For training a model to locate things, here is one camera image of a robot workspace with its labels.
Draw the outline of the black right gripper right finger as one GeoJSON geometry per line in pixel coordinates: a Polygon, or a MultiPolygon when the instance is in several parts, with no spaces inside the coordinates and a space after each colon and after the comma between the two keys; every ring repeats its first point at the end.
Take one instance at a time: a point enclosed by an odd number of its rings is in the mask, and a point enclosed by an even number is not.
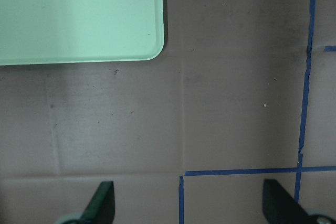
{"type": "Polygon", "coordinates": [[[275,179],[265,179],[262,187],[263,214],[268,223],[317,223],[275,179]]]}

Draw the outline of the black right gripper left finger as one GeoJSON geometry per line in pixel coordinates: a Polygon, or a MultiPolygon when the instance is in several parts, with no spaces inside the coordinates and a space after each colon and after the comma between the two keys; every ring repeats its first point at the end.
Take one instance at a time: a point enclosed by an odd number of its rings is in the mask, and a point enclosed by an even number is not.
{"type": "Polygon", "coordinates": [[[79,223],[111,224],[115,217],[115,195],[113,181],[101,182],[79,223]]]}

